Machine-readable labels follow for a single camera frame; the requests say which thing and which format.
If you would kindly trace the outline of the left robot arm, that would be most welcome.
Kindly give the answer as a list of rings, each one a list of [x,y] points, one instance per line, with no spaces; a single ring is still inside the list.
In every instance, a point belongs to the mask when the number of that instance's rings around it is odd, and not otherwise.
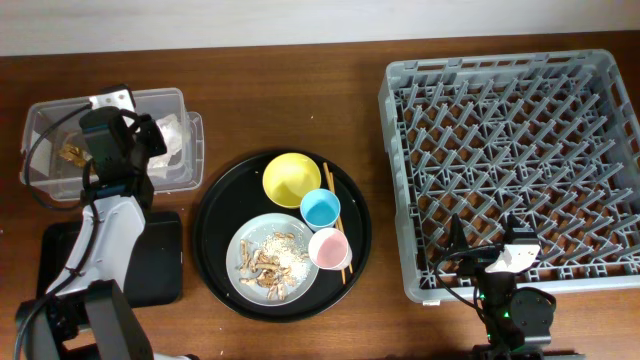
[[[58,278],[30,302],[13,356],[62,359],[69,354],[64,341],[87,326],[95,342],[75,355],[156,359],[122,289],[153,202],[147,164],[166,145],[150,116],[129,110],[91,110],[79,125],[92,154],[83,171],[83,225]]]

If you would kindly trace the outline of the white napkin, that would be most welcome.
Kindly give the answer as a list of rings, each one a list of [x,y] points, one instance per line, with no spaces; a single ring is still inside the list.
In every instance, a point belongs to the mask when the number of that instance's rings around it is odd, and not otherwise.
[[[176,114],[156,121],[163,136],[167,151],[149,159],[148,171],[154,177],[166,178],[171,158],[182,150],[183,129]]]

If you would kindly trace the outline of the pink cup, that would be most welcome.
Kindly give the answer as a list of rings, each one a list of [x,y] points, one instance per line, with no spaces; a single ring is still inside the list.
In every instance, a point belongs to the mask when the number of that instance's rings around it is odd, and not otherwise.
[[[351,263],[353,252],[346,235],[336,228],[314,233],[308,244],[311,261],[323,270],[340,271]]]

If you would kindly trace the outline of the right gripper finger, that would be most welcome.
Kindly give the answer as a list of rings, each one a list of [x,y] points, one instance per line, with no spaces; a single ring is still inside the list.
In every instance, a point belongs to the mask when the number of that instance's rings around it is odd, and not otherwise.
[[[527,227],[519,218],[513,214],[506,217],[506,234],[507,235],[533,235],[534,230]]]
[[[450,249],[468,249],[469,248],[469,244],[467,242],[467,238],[464,233],[464,226],[457,214],[453,214],[451,217],[448,241],[449,241]]]

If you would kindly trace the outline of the blue cup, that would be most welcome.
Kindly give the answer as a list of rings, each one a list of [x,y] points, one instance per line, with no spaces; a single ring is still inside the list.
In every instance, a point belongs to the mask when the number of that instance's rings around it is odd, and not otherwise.
[[[317,232],[335,225],[341,212],[341,204],[333,192],[319,188],[303,197],[300,212],[307,226]]]

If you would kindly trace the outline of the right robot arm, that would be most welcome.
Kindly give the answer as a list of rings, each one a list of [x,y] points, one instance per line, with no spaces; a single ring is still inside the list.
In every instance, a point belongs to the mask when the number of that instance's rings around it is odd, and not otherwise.
[[[454,261],[456,274],[475,280],[468,305],[483,322],[488,343],[473,347],[473,359],[583,359],[578,353],[546,353],[556,298],[538,288],[518,287],[516,277],[532,267],[541,250],[535,230],[514,215],[506,218],[506,230],[496,244],[473,247],[464,226],[453,215],[449,248],[440,259]]]

